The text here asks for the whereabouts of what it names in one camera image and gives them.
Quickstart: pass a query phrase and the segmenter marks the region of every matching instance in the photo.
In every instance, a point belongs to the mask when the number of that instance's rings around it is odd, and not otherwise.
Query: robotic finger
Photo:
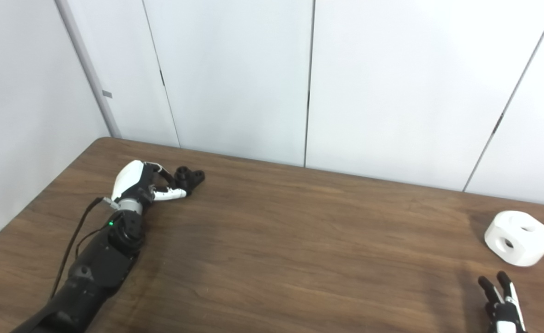
[[[500,295],[498,289],[485,276],[477,279],[488,299],[485,304],[485,312],[489,316],[488,333],[527,333],[514,283],[503,271],[496,278],[504,296]]]

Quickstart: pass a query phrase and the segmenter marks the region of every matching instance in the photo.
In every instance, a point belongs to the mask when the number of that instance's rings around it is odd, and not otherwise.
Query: black forearm
[[[12,333],[83,333],[120,289],[142,242],[141,216],[115,213],[71,265],[58,293]]]

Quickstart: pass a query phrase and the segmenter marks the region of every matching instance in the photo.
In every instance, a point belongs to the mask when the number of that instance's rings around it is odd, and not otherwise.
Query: robotic hand
[[[505,272],[500,271],[496,277],[504,297],[485,276],[477,280],[488,299],[485,304],[485,312],[489,316],[488,333],[527,333],[514,284]]]
[[[168,183],[153,184],[157,173]],[[144,243],[142,213],[155,201],[173,200],[191,195],[204,181],[204,172],[191,171],[185,166],[174,175],[152,162],[134,160],[118,174],[114,191],[104,201],[116,209],[96,236],[78,255],[68,270],[67,280],[54,295],[60,273],[48,303],[12,333],[83,333],[103,303],[122,286],[128,272],[136,263]],[[67,247],[69,252],[86,214],[102,198],[97,198],[86,210]]]

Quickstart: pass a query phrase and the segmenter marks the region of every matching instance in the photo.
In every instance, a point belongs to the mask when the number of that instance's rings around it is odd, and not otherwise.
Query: robotic arm
[[[168,183],[155,186],[157,173]],[[155,201],[191,195],[204,172],[185,166],[174,175],[161,165],[134,160],[118,174],[111,199],[116,209],[68,270],[63,287],[12,333],[83,333],[103,303],[122,286],[144,243],[142,213]]]

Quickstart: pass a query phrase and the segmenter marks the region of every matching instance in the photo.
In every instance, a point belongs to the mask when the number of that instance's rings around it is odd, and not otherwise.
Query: white object
[[[544,204],[544,39],[467,192]]]
[[[167,192],[154,192],[156,202],[164,202],[166,200],[174,200],[185,198],[187,195],[186,191],[183,191],[181,188],[167,188]]]
[[[462,190],[544,30],[544,0],[315,12],[306,166]]]
[[[138,183],[142,176],[142,169],[144,168],[145,164],[142,161],[133,160],[120,170],[114,183],[114,191],[111,193],[111,199],[115,200],[119,198],[127,189]]]
[[[303,166],[312,0],[144,3],[181,147]]]
[[[107,135],[56,4],[0,1],[0,230]]]
[[[544,255],[544,224],[522,211],[502,211],[485,231],[485,243],[509,264],[532,266]]]
[[[498,321],[496,323],[497,333],[516,333],[516,324],[509,321]]]

